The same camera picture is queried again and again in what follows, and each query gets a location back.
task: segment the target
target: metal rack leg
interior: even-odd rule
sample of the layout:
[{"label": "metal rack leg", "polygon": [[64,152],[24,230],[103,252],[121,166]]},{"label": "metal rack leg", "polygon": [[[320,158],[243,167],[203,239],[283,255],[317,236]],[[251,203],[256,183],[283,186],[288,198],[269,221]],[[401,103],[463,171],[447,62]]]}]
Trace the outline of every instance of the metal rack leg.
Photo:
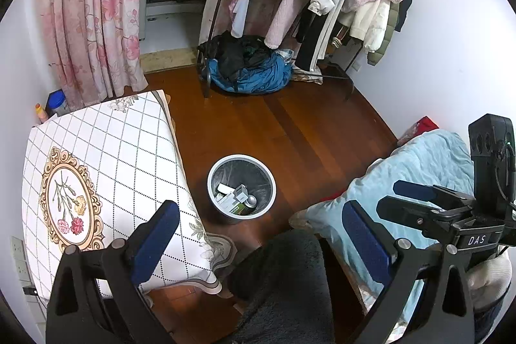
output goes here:
[{"label": "metal rack leg", "polygon": [[[217,0],[217,5],[215,6],[215,11],[213,11],[212,25],[210,26],[210,34],[208,36],[208,43],[212,40],[212,37],[213,37],[213,30],[215,29],[215,22],[217,21],[217,16],[219,13],[221,2],[222,2],[222,0]],[[203,57],[203,59],[204,59],[204,61],[203,61],[203,65],[201,67],[201,75],[205,74],[205,77],[206,77],[206,86],[203,90],[203,95],[205,98],[209,98],[212,77],[211,77],[210,69],[208,67],[207,59],[205,57]]]}]

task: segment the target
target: hardwood floor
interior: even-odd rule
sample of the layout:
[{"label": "hardwood floor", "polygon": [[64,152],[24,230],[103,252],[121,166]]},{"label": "hardwood floor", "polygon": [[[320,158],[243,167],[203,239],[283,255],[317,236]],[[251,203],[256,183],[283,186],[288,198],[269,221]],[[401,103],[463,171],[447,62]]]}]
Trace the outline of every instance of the hardwood floor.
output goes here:
[{"label": "hardwood floor", "polygon": [[[213,90],[205,99],[194,67],[146,77],[149,90],[163,89],[171,96],[186,178],[206,230],[231,237],[239,249],[257,248],[287,230],[294,212],[346,188],[395,147],[396,138],[360,93],[345,101],[342,80],[291,82],[266,96]],[[233,153],[262,161],[274,175],[278,193],[261,218],[224,225],[208,198],[206,178],[218,159]],[[340,343],[362,315],[338,263],[327,263],[327,271]],[[214,342],[231,333],[239,317],[231,300],[192,287],[155,290],[151,297],[156,315],[179,344]]]}]

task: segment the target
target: gray trash can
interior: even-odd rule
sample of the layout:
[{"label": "gray trash can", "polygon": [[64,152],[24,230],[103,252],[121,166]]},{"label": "gray trash can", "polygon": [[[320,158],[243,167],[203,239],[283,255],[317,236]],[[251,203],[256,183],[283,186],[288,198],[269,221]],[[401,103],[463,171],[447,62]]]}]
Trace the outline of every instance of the gray trash can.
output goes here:
[{"label": "gray trash can", "polygon": [[[256,209],[245,216],[222,210],[215,200],[221,183],[232,188],[244,184],[248,193],[256,197]],[[269,168],[244,154],[233,154],[217,161],[208,174],[207,186],[210,200],[228,223],[259,218],[271,208],[276,198],[276,182]]]}]

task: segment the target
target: curtain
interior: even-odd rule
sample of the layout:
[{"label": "curtain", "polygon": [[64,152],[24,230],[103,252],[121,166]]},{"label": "curtain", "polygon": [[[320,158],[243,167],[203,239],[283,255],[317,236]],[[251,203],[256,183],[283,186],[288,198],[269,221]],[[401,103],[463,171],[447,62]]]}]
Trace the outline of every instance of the curtain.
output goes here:
[{"label": "curtain", "polygon": [[140,67],[139,0],[38,0],[52,67],[73,109],[147,86]]}]

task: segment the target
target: light blue blanket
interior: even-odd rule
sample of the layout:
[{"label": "light blue blanket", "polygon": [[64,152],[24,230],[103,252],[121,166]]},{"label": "light blue blanket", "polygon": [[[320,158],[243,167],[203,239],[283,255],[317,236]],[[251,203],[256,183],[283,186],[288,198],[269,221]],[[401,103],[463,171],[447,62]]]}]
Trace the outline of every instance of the light blue blanket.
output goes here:
[{"label": "light blue blanket", "polygon": [[[344,261],[377,297],[383,285],[371,278],[342,226],[342,206],[345,202],[357,200],[375,222],[383,223],[395,239],[410,239],[417,248],[423,249],[436,241],[423,237],[420,231],[380,219],[376,213],[378,200],[386,195],[396,196],[393,184],[399,179],[425,185],[441,185],[473,194],[473,176],[469,149],[460,136],[442,129],[433,130],[396,149],[387,159],[374,162],[366,174],[353,180],[338,199],[321,202],[309,207],[306,212],[294,215],[292,220],[295,223],[292,225],[308,222],[314,231],[332,244],[333,249],[341,254]],[[422,281],[419,280],[403,310],[402,320],[405,322],[410,320],[414,312],[421,289]]]}]

